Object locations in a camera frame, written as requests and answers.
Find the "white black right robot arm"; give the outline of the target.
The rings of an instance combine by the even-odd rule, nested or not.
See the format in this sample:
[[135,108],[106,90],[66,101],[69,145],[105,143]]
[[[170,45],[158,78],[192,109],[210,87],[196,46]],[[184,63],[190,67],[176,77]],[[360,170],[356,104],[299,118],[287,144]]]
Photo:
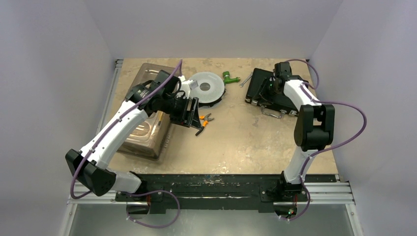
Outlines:
[[294,129],[296,150],[290,164],[283,171],[284,182],[276,187],[277,196],[290,199],[296,192],[294,185],[305,180],[315,156],[333,141],[335,108],[319,101],[312,93],[314,87],[292,73],[289,61],[275,64],[267,91],[289,98],[298,111]]

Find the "black poker set case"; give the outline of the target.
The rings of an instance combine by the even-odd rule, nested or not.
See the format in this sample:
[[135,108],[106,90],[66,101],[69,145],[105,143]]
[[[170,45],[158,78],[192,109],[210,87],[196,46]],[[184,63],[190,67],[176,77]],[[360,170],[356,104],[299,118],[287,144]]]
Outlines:
[[263,82],[264,77],[274,76],[276,78],[281,77],[284,79],[284,81],[287,80],[301,80],[303,79],[299,75],[293,75],[290,69],[280,69],[278,71],[278,75],[276,76],[271,71],[266,71],[263,69],[255,68],[253,71],[253,77],[249,84],[245,101],[247,103],[250,103],[253,106],[259,106],[261,107],[261,112],[263,115],[270,116],[273,118],[280,119],[284,117],[285,114],[289,116],[298,116],[299,115],[299,109],[295,107],[293,102],[285,96],[285,102],[284,103],[278,103],[278,104],[261,104],[261,98],[260,98],[260,90],[261,85]]

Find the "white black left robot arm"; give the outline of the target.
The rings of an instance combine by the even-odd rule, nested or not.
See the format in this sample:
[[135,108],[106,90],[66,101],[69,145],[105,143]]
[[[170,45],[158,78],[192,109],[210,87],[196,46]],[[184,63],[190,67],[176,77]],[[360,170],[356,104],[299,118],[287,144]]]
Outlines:
[[128,136],[158,111],[168,114],[173,124],[200,129],[198,98],[189,96],[198,87],[197,81],[164,70],[154,80],[133,86],[104,128],[80,150],[70,149],[65,155],[73,175],[71,197],[84,197],[84,194],[75,195],[74,186],[78,181],[97,196],[115,190],[126,192],[134,201],[144,199],[147,188],[139,176],[112,171],[108,166]]

